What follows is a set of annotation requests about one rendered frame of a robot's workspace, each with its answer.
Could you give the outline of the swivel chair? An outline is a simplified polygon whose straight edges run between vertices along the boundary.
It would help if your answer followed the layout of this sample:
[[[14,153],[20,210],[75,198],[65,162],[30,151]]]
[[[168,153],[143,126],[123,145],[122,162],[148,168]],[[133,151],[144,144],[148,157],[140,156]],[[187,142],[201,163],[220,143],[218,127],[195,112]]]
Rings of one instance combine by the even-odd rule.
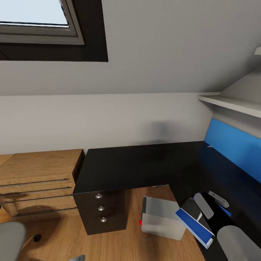
[[[25,246],[34,238],[40,240],[41,234],[32,235],[26,242],[26,226],[19,221],[0,223],[0,261],[17,261]]]

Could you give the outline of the folder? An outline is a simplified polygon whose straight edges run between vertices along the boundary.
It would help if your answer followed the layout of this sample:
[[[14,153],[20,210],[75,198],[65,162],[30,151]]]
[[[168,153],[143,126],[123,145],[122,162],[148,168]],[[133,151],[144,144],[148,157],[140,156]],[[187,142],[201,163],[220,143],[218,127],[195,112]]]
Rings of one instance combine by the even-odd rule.
[[[221,206],[220,206],[221,207]],[[222,207],[221,207],[222,208]],[[222,208],[224,212],[231,217],[226,209]],[[182,224],[196,237],[207,249],[215,240],[215,236],[207,231],[201,224],[195,221],[190,215],[184,212],[181,208],[175,213],[175,216],[181,221]]]

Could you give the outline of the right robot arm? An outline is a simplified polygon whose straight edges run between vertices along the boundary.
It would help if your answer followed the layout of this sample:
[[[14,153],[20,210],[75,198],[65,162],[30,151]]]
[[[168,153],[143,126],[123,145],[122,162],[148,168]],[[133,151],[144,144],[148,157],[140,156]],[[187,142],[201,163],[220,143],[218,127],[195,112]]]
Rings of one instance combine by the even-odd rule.
[[[229,261],[261,261],[261,249],[217,204],[229,207],[225,199],[212,191],[198,192],[193,199]]]

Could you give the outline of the notebook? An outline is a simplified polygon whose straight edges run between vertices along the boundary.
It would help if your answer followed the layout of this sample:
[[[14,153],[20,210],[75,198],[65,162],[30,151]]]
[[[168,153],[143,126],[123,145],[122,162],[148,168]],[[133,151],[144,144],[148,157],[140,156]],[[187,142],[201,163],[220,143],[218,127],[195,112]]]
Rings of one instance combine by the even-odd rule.
[[[203,215],[200,217],[199,220],[197,220],[201,213],[201,210],[199,209],[193,198],[188,198],[188,200],[182,205],[181,209],[188,215],[190,215],[195,221],[201,224],[212,235],[214,235]]]

